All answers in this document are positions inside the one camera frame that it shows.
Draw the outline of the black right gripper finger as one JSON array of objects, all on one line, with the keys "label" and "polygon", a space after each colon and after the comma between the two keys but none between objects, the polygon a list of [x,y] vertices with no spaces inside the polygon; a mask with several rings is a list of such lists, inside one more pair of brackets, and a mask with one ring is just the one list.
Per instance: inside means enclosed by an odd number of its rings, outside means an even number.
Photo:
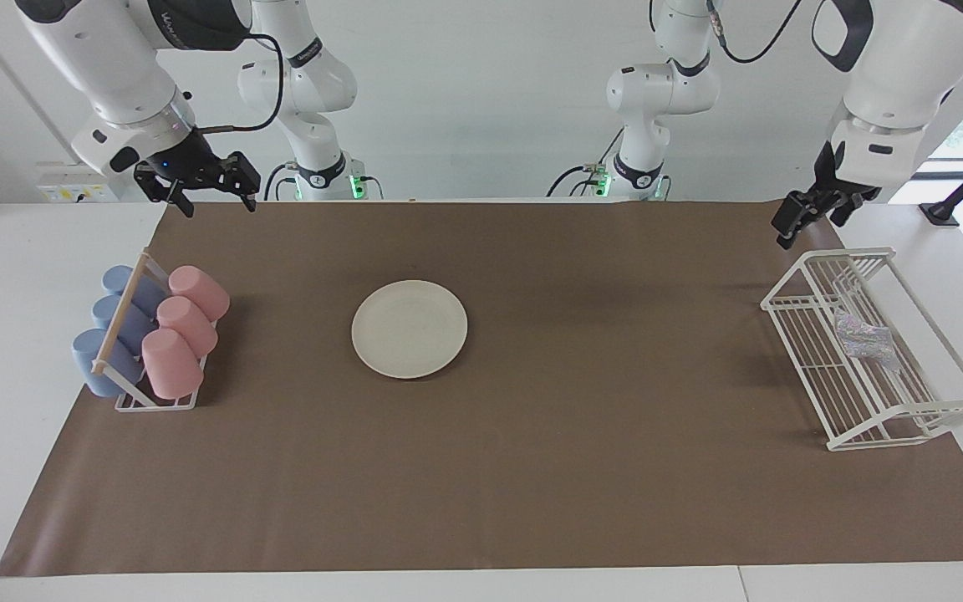
[{"label": "black right gripper finger", "polygon": [[194,206],[185,195],[183,183],[180,180],[172,180],[171,183],[165,184],[146,161],[139,161],[134,166],[133,179],[150,202],[167,203],[179,209],[184,217],[194,217]]},{"label": "black right gripper finger", "polygon": [[237,196],[248,212],[257,210],[262,176],[243,152],[232,152],[217,162],[217,190]]}]

